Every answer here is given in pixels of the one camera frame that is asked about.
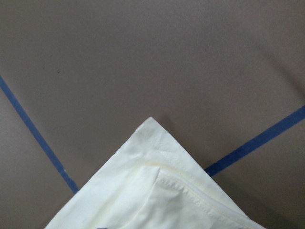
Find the cream long-sleeve shirt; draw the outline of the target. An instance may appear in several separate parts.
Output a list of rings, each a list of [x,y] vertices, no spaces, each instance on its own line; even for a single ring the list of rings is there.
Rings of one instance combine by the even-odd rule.
[[[153,118],[48,223],[49,229],[258,229]]]

